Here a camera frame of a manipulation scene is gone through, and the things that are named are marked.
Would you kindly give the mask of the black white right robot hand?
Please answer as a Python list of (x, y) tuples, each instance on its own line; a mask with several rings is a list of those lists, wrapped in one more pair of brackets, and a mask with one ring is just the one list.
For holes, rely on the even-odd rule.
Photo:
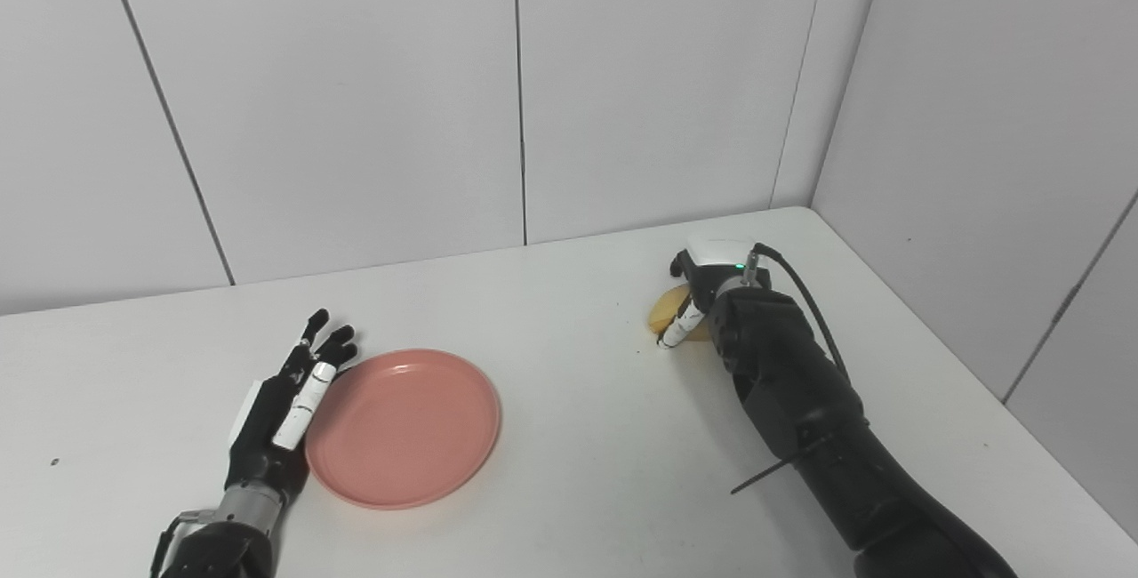
[(740, 287), (772, 289), (768, 259), (761, 257), (751, 240), (691, 237), (685, 249), (671, 259), (668, 274), (684, 279), (688, 290), (657, 332), (657, 344), (663, 349), (687, 340), (720, 295)]

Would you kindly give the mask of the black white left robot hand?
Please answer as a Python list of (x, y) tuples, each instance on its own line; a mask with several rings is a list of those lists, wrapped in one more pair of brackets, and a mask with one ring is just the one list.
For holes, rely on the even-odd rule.
[(274, 445), (272, 437), (279, 431), (292, 401), (300, 393), (302, 383), (318, 363), (341, 366), (357, 355), (355, 330), (351, 325), (337, 328), (325, 336), (325, 342), (316, 346), (318, 335), (324, 330), (329, 319), (330, 312), (325, 308), (314, 312), (277, 374), (259, 383), (251, 408), (230, 446), (225, 489), (264, 486), (277, 492), (287, 507), (308, 481), (310, 466), (300, 446), (289, 451)]

